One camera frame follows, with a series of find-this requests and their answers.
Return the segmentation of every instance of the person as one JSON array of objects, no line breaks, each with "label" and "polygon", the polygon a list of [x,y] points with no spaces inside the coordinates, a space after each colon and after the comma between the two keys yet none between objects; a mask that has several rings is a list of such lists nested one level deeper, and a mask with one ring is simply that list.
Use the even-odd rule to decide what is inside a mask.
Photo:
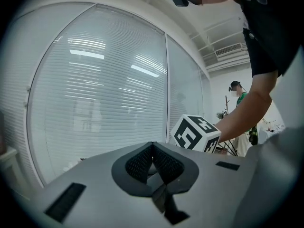
[{"label": "person", "polygon": [[[243,92],[243,87],[239,81],[233,81],[229,87],[232,97],[238,97],[237,106],[247,95],[246,92]],[[233,141],[233,146],[237,150],[237,155],[245,157],[248,147],[249,147],[249,131],[242,133],[240,136],[236,137]]]},{"label": "person", "polygon": [[[226,0],[188,0],[195,5]],[[234,0],[245,16],[243,34],[252,68],[252,85],[238,107],[215,126],[219,142],[235,138],[255,126],[271,105],[270,92],[284,74],[303,39],[293,14],[301,13],[301,0]]]}]

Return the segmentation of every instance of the black t-shirt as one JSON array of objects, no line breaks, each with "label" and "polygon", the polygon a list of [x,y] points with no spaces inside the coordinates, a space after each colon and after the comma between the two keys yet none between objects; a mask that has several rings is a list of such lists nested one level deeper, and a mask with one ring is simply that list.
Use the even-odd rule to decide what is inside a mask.
[{"label": "black t-shirt", "polygon": [[268,0],[267,5],[257,0],[235,0],[241,5],[248,21],[244,29],[252,76],[279,71],[284,74],[292,63],[303,36],[303,28],[295,27],[289,16],[292,3],[283,6],[283,0]]}]

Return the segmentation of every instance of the man's arm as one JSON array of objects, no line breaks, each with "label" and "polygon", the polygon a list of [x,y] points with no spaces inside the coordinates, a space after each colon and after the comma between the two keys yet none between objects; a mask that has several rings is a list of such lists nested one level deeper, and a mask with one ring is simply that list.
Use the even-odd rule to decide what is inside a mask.
[{"label": "man's arm", "polygon": [[222,132],[219,142],[240,136],[255,126],[271,105],[269,93],[276,85],[278,71],[255,75],[247,96],[215,126]]}]

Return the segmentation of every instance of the black cap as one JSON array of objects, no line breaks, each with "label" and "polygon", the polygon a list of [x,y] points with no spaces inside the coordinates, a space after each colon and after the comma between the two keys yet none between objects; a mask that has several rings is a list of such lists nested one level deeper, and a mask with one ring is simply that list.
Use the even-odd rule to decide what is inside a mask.
[{"label": "black cap", "polygon": [[237,86],[237,85],[239,85],[239,84],[240,84],[239,81],[233,81],[233,82],[231,83],[231,87],[232,87],[232,86]]}]

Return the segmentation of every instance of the white cube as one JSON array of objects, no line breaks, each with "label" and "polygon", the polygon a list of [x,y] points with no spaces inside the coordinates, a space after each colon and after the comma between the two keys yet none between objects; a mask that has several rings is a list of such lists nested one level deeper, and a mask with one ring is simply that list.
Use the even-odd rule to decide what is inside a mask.
[{"label": "white cube", "polygon": [[182,115],[171,131],[177,146],[213,153],[221,131],[201,116]]}]

